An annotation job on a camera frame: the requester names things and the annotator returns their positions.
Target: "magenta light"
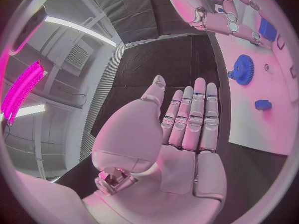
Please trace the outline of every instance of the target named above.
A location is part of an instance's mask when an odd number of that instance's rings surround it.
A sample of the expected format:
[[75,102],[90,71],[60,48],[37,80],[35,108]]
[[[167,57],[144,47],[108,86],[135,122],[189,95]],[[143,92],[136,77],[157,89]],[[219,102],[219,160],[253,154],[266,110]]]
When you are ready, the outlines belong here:
[[14,83],[1,106],[1,112],[12,124],[24,100],[36,84],[43,78],[43,67],[40,61],[34,62]]

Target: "fluorescent light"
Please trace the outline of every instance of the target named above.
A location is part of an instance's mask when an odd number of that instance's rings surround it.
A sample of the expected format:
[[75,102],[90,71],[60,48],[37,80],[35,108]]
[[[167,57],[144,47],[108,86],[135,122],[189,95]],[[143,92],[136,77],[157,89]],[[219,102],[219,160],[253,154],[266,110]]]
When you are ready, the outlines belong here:
[[108,44],[110,45],[113,45],[116,47],[116,43],[113,42],[112,40],[109,40],[108,38],[90,30],[90,29],[87,29],[83,26],[80,26],[78,24],[75,24],[75,23],[72,23],[70,21],[66,21],[66,20],[62,20],[62,19],[59,19],[59,18],[55,18],[55,17],[50,17],[50,16],[47,16],[45,21],[48,21],[48,22],[53,22],[53,23],[56,23],[56,24],[60,24],[60,25],[64,25],[64,26],[68,26],[68,27],[71,27],[71,28],[74,28],[74,29],[77,29],[79,31],[83,31],[91,36],[94,36],[102,41],[105,41],[107,42]]
[[29,106],[19,109],[15,117],[20,117],[27,114],[39,113],[45,111],[45,105]]

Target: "air vent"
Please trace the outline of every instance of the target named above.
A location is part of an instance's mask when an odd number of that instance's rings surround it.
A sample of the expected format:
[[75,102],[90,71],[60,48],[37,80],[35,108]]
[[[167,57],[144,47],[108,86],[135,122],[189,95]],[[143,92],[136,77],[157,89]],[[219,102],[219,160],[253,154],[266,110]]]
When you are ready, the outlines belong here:
[[82,70],[85,62],[92,52],[93,49],[89,45],[87,45],[83,40],[79,40],[65,60],[79,70]]

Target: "blue block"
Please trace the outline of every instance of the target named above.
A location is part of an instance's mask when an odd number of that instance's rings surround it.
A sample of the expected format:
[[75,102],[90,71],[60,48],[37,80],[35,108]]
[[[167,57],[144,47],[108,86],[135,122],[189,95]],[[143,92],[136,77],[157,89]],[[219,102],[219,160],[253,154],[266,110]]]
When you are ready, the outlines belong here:
[[264,111],[272,108],[271,102],[265,100],[255,101],[254,105],[258,111]]
[[259,32],[264,38],[270,41],[274,41],[277,34],[275,28],[263,18],[261,20]]

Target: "blue object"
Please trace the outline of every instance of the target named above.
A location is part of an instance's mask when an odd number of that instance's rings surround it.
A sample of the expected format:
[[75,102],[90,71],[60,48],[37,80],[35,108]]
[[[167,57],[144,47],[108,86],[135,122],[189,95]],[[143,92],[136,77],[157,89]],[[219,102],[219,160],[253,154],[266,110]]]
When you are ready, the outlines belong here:
[[272,104],[268,100],[255,101],[254,105],[258,111],[265,111],[272,108]]
[[241,55],[234,65],[234,70],[227,73],[227,77],[236,80],[238,84],[248,85],[254,74],[254,64],[250,56]]
[[277,34],[275,28],[263,18],[261,20],[259,32],[264,38],[270,41],[274,41]]

